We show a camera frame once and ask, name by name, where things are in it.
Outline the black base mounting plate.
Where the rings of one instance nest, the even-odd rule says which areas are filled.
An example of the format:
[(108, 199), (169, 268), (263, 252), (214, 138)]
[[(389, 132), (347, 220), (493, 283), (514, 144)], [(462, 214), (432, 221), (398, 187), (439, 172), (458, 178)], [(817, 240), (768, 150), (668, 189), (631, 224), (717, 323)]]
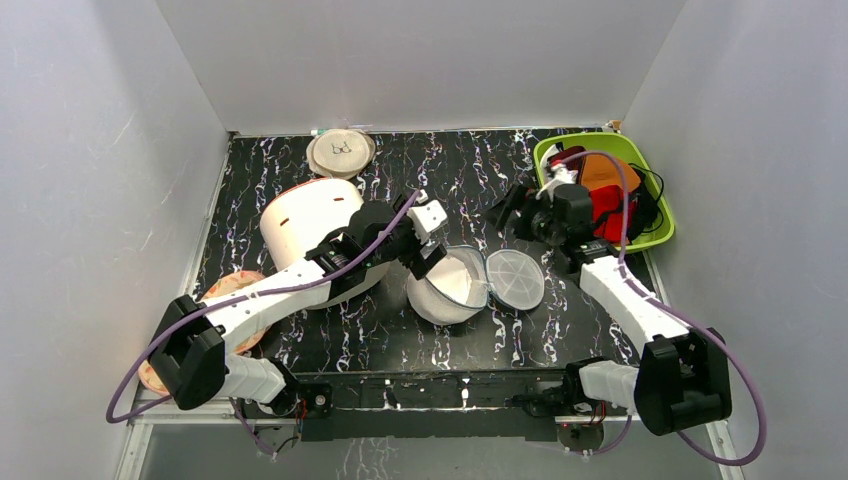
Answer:
[(562, 368), (335, 373), (297, 377), (298, 391), (276, 412), (240, 400), (260, 427), (291, 423), (303, 440), (365, 437), (518, 437), (594, 449), (614, 438), (624, 413), (580, 400)]

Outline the dark red bra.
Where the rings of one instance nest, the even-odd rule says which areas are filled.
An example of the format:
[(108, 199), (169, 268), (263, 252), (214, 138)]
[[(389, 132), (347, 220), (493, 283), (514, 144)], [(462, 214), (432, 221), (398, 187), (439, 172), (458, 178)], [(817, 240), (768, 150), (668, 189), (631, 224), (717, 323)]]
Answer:
[(584, 159), (582, 157), (566, 162), (566, 159), (572, 157), (574, 155), (585, 152), (586, 149), (582, 146), (572, 146), (565, 148), (561, 151), (555, 152), (548, 159), (548, 166), (553, 169), (555, 166), (564, 165), (568, 170), (577, 170), (579, 171), (582, 166)]

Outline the green plastic basin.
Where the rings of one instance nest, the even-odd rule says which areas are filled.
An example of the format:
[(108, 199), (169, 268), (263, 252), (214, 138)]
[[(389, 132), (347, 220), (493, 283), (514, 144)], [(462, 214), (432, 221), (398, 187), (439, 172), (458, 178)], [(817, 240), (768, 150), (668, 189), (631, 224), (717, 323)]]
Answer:
[(642, 176), (636, 199), (636, 209), (631, 216), (632, 224), (643, 226), (638, 237), (632, 236), (633, 228), (628, 231), (627, 251), (642, 251), (660, 245), (669, 240), (675, 231), (675, 220), (665, 200), (665, 181), (647, 163), (635, 143), (628, 137), (607, 131), (569, 130), (540, 140), (533, 150), (537, 183), (542, 186), (550, 179), (547, 159), (559, 150), (570, 147), (583, 147), (586, 150), (605, 151), (632, 167)]

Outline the small beige round bra bag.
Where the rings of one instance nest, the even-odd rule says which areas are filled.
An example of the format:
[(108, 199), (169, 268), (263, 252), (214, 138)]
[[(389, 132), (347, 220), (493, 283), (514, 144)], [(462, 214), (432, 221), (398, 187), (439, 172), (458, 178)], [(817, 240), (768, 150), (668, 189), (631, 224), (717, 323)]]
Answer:
[(310, 170), (322, 177), (350, 180), (374, 159), (376, 143), (356, 129), (330, 129), (314, 137), (307, 146)]

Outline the white mesh laundry bag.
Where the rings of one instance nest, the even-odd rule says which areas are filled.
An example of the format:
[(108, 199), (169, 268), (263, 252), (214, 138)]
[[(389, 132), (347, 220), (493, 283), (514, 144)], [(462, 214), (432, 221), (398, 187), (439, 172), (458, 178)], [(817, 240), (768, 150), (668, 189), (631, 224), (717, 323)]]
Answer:
[(446, 249), (422, 279), (409, 276), (406, 294), (424, 320), (449, 326), (463, 323), (491, 300), (519, 311), (538, 307), (545, 295), (542, 269), (531, 256), (501, 249), (487, 256), (470, 246)]

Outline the pink floral flat laundry bag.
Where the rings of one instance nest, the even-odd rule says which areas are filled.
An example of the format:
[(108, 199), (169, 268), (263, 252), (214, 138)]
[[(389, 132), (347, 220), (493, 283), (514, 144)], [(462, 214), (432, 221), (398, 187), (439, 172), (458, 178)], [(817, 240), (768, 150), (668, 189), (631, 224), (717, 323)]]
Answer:
[[(264, 278), (265, 276), (258, 271), (241, 270), (230, 273), (217, 280), (200, 298), (200, 301), (206, 303), (211, 299), (233, 294), (242, 288), (251, 286), (263, 280)], [(243, 355), (251, 350), (261, 341), (268, 330), (269, 328), (265, 327), (263, 330), (252, 334), (234, 349), (234, 353)], [(143, 361), (138, 367), (137, 374), (141, 384), (148, 390), (151, 390), (160, 396), (168, 395), (165, 385), (159, 379), (158, 375), (147, 360)]]

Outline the large beige cylindrical laundry bag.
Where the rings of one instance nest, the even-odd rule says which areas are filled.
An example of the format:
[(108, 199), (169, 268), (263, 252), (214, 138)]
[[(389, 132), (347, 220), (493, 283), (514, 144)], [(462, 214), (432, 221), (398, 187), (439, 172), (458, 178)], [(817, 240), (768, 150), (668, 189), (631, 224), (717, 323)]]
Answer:
[[(365, 205), (358, 189), (341, 179), (319, 179), (293, 187), (275, 198), (263, 211), (260, 231), (277, 273), (260, 283), (262, 290), (316, 282), (340, 267), (333, 261), (308, 260), (328, 234), (349, 225)], [(340, 278), (310, 289), (262, 296), (258, 302), (266, 313), (283, 316), (303, 309), (336, 305), (360, 295), (380, 282), (389, 265), (358, 268)]]

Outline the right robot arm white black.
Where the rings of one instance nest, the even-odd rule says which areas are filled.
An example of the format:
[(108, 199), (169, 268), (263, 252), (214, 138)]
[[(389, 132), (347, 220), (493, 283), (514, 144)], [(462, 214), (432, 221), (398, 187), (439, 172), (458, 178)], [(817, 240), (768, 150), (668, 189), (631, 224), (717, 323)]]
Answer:
[(563, 384), (547, 389), (577, 414), (601, 402), (637, 414), (658, 436), (724, 420), (732, 412), (722, 338), (666, 313), (654, 294), (620, 262), (617, 249), (595, 235), (589, 191), (560, 184), (547, 192), (514, 184), (485, 214), (497, 230), (545, 243), (566, 258), (579, 288), (608, 313), (640, 351), (635, 367), (594, 357), (568, 364)]

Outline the orange black bra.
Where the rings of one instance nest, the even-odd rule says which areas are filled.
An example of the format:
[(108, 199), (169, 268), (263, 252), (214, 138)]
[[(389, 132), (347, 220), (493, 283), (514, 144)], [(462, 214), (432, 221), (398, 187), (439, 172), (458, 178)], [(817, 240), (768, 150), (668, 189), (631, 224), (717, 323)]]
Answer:
[[(664, 183), (657, 176), (660, 182), (660, 190), (657, 195), (652, 194), (648, 189), (647, 179), (653, 172), (641, 168), (633, 163), (625, 164), (617, 159), (617, 164), (621, 166), (625, 174), (626, 185), (629, 193), (636, 192), (640, 196), (638, 219), (644, 222), (645, 232), (649, 232), (654, 222), (661, 216), (659, 200), (663, 193)], [(579, 184), (584, 186), (589, 192), (607, 185), (618, 185), (623, 190), (618, 169), (602, 155), (588, 155), (583, 162), (582, 168), (579, 170)]]

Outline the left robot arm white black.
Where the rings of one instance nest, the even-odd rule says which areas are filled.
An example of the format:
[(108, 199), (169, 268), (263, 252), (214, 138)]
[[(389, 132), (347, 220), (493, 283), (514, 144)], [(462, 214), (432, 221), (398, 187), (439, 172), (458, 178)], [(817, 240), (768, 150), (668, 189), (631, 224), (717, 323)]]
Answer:
[(252, 400), (275, 416), (294, 411), (300, 383), (282, 363), (236, 354), (243, 341), (298, 311), (319, 306), (366, 285), (368, 274), (393, 261), (422, 279), (446, 255), (442, 246), (422, 251), (447, 224), (437, 200), (418, 194), (394, 203), (366, 202), (346, 225), (330, 228), (318, 214), (319, 243), (302, 259), (262, 281), (196, 302), (173, 300), (157, 337), (144, 355), (181, 410), (193, 410), (217, 397)]

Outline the red black bra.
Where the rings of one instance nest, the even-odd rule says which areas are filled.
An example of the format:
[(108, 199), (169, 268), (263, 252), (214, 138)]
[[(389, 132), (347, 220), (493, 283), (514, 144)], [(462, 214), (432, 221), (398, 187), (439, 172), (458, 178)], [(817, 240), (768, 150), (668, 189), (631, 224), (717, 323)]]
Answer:
[[(594, 235), (612, 244), (622, 238), (623, 190), (618, 185), (607, 185), (589, 192), (592, 202)], [(644, 222), (638, 219), (640, 196), (631, 192), (628, 196), (627, 243), (635, 240), (644, 230)]]

